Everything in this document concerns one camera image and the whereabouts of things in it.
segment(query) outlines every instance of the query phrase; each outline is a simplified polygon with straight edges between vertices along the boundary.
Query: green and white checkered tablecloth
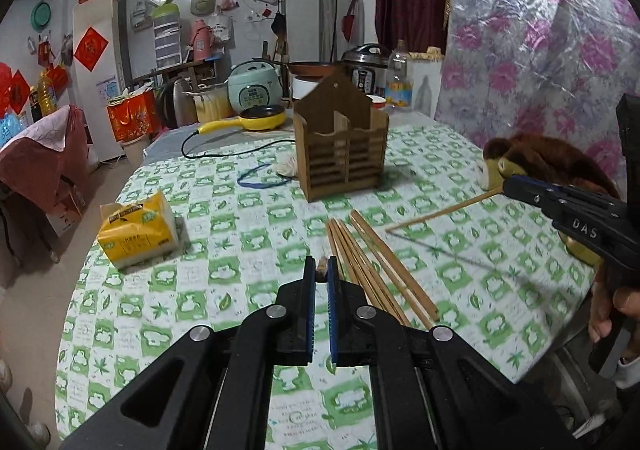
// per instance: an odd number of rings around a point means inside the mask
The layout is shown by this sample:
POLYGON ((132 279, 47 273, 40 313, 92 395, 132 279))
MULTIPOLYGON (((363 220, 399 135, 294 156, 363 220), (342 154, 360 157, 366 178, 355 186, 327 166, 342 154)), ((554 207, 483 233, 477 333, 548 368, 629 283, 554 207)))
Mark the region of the green and white checkered tablecloth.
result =
MULTIPOLYGON (((234 151, 225 148, 223 151, 234 151)), ((302 277, 306 255, 328 255, 324 223, 359 210, 380 227, 481 193, 481 151, 450 128, 389 131, 385 183, 374 191, 306 202, 296 182, 256 191, 238 175, 284 160, 284 145, 242 157, 173 159, 138 169, 119 201, 162 189, 184 250, 122 273, 94 243, 69 304, 56 377, 58 431, 68 435, 191 327, 225 329, 272 303, 302 277)), ((277 179, 259 173, 262 182, 277 179)), ((453 327, 516 381, 551 344, 586 295, 593 271, 566 253, 539 211, 498 196, 385 240, 453 327)), ((407 315, 420 326, 401 296, 407 315)), ((335 369, 326 289, 316 297, 314 361, 277 368, 269 450, 376 448, 369 374, 335 369)))

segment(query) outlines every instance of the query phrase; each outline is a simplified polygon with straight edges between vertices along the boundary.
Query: wooden chopstick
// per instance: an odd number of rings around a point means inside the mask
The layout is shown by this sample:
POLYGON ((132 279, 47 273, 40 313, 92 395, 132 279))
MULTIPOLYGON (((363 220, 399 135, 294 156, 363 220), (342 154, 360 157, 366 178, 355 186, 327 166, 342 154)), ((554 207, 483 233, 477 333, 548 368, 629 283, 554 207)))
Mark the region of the wooden chopstick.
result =
POLYGON ((369 226, 369 223, 356 210, 351 211, 351 219, 360 225, 361 229, 364 230, 364 232, 369 236, 373 243, 378 247, 382 255, 389 262, 394 271, 396 271, 396 274, 402 279, 405 285, 414 294, 418 303, 424 308, 425 311, 427 311, 431 318, 437 321, 439 319, 438 308, 436 308, 436 305, 431 301, 431 298, 429 298, 427 293, 424 292, 424 289, 422 289, 422 287, 420 287, 420 285, 415 281, 415 278, 411 275, 411 273, 409 273, 407 268, 405 268, 402 262, 400 262, 396 254, 391 251, 391 248, 386 245, 384 240, 380 239, 373 228, 369 226))
POLYGON ((369 301, 371 302, 371 305, 373 307, 383 309, 383 306, 380 304, 378 297, 369 285, 369 281, 364 276, 364 272, 363 270, 361 270, 355 256, 349 250, 348 240, 343 237, 342 231, 340 230, 340 227, 338 227, 337 221, 335 219, 331 219, 330 224, 334 231, 334 238, 336 240, 336 243, 338 244, 340 251, 344 254, 345 260, 348 261, 347 271, 351 276, 352 282, 359 284, 359 286, 364 289, 364 292, 367 295, 367 298, 369 298, 369 301))
POLYGON ((462 203, 458 203, 452 207, 444 208, 444 210, 436 211, 431 215, 424 215, 422 217, 416 217, 415 219, 411 219, 410 221, 404 221, 404 223, 394 224, 393 226, 389 226, 385 228, 387 233, 392 232, 395 229, 399 229, 401 227, 413 226, 418 223, 425 223, 426 221, 430 221, 431 219, 435 219, 436 217, 440 217, 441 215, 447 215, 448 213, 453 213, 454 211, 461 210, 462 208, 466 208, 468 206, 479 203, 480 201, 484 201, 494 195, 498 195, 502 193, 502 184, 500 186, 494 188, 486 192, 485 194, 477 195, 476 197, 469 199, 467 201, 463 201, 462 203))
POLYGON ((342 261, 340 261, 340 255, 338 255, 338 248, 335 245, 335 239, 334 239, 334 233, 332 232, 331 228, 329 227, 329 222, 326 222, 326 235, 329 238, 329 245, 331 246, 331 253, 332 255, 335 256, 335 258, 337 259, 338 262, 338 274, 340 275, 340 279, 345 280, 344 279, 344 270, 342 268, 342 261))
POLYGON ((351 244, 352 252, 356 255, 356 259, 361 263, 361 268, 363 268, 364 270, 365 278, 367 278, 367 280, 369 281, 370 287, 376 294, 378 301, 384 306, 385 311, 393 315, 401 324, 410 325, 408 318, 404 314, 404 311, 402 311, 402 309, 398 305, 398 302, 396 302, 396 300, 389 292, 388 287, 380 278, 380 275, 373 268, 369 258, 367 257, 367 255, 365 255, 362 248, 358 245, 358 242, 348 230, 347 225, 343 221, 338 221, 338 227, 340 227, 343 236, 351 244))
POLYGON ((398 278, 398 275, 388 266, 385 258, 380 254, 377 247, 371 239, 367 236, 364 230, 360 227, 358 223, 354 221, 353 227, 358 232, 358 235, 364 240, 367 244, 367 247, 371 250, 373 255, 378 259, 378 263, 382 270, 386 273, 386 276, 389 277, 389 280, 396 286, 396 289, 400 292, 404 300, 409 304, 409 307, 414 311, 415 315, 420 319, 422 325, 424 325, 427 329, 431 329, 433 327, 433 322, 430 318, 424 313, 420 305, 415 301, 414 297, 411 295, 409 289, 404 285, 404 283, 398 278))

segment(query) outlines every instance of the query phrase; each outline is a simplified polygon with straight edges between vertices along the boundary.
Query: tiled floor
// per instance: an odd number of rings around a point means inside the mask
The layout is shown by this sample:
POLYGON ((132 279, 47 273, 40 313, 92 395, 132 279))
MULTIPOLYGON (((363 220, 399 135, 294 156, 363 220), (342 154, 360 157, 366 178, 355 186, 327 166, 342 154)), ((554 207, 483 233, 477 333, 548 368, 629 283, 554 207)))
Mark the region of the tiled floor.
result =
POLYGON ((56 246, 61 253, 53 264, 41 245, 25 255, 25 268, 6 290, 0 303, 0 358, 12 369, 14 385, 7 397, 25 420, 46 423, 56 450, 54 383, 58 345, 66 308, 76 286, 82 263, 100 227, 100 205, 112 203, 120 193, 132 166, 121 160, 91 175, 94 192, 82 221, 56 246))

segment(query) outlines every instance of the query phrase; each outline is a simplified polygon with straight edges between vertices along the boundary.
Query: floral curtain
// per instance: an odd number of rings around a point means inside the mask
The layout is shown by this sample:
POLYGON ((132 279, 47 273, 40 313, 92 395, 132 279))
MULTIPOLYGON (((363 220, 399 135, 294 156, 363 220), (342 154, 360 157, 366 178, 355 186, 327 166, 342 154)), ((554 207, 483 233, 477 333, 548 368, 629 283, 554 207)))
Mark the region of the floral curtain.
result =
POLYGON ((436 120, 478 146, 530 131, 595 159, 625 194, 615 107, 637 94, 628 0, 451 0, 436 120))

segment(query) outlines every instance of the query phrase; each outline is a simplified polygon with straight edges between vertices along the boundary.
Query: yellow tissue package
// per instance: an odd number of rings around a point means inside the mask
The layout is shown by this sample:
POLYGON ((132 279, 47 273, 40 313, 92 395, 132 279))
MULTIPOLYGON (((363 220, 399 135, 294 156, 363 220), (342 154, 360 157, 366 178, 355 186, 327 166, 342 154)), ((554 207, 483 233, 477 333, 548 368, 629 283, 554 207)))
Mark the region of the yellow tissue package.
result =
POLYGON ((98 243, 116 269, 177 249, 174 213, 159 191, 140 203, 100 207, 98 243))

